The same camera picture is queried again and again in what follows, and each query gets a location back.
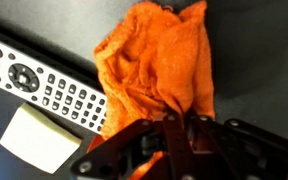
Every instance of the orange towel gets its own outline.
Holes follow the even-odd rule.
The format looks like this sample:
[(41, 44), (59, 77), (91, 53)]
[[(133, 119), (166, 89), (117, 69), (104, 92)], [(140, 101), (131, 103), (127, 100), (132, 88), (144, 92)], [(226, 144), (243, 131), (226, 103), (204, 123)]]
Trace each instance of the orange towel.
[[(154, 120), (168, 107), (190, 107), (214, 118), (210, 47), (204, 27), (206, 2), (179, 15), (152, 2), (136, 4), (94, 50), (107, 101), (106, 140), (137, 119)], [(159, 155), (139, 168), (139, 179)]]

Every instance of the remote control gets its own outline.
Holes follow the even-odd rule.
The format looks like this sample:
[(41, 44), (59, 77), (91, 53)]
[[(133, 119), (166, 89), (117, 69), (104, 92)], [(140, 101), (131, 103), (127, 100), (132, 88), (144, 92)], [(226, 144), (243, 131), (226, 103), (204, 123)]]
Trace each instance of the remote control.
[(106, 118), (101, 91), (5, 42), (0, 41), (1, 89), (100, 134)]

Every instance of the dark gray surface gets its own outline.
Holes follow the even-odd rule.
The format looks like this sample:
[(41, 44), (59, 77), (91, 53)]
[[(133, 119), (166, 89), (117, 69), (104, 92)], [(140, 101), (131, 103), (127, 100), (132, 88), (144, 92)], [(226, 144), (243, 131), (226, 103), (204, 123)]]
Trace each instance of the dark gray surface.
[[(0, 26), (94, 71), (92, 49), (135, 2), (0, 0)], [(240, 118), (288, 138), (288, 1), (208, 2), (217, 119)], [(0, 137), (20, 102), (0, 91)], [(44, 176), (0, 147), (0, 179), (68, 179), (68, 164)]]

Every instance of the directional pad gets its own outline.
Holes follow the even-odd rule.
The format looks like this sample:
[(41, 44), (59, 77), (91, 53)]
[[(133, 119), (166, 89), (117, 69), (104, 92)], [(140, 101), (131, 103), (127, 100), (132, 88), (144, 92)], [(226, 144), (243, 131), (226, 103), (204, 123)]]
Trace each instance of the directional pad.
[(14, 64), (8, 70), (8, 76), (14, 86), (24, 92), (35, 92), (39, 88), (36, 74), (23, 64)]

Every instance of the screw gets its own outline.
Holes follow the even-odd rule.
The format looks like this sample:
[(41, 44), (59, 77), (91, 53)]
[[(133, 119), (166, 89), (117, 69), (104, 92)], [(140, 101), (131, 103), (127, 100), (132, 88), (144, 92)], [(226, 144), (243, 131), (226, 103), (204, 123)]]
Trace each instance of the screw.
[(246, 177), (246, 180), (261, 180), (261, 178), (254, 176), (254, 175), (248, 175)]
[(170, 121), (174, 121), (174, 120), (175, 120), (175, 117), (174, 117), (173, 115), (169, 115), (167, 118), (168, 118), (168, 120), (170, 120)]
[(81, 173), (86, 173), (92, 169), (92, 163), (89, 161), (83, 162), (79, 168)]
[(230, 124), (231, 124), (232, 126), (238, 126), (238, 122), (235, 121), (235, 120), (230, 120)]
[(208, 118), (207, 118), (206, 116), (200, 116), (200, 120), (202, 120), (202, 121), (207, 121)]
[(182, 180), (195, 180), (195, 178), (192, 177), (191, 175), (184, 175), (184, 176), (182, 177)]
[(149, 124), (150, 124), (150, 123), (149, 123), (148, 121), (143, 121), (143, 122), (142, 122), (142, 125), (143, 125), (143, 126), (147, 126), (147, 125), (149, 125)]

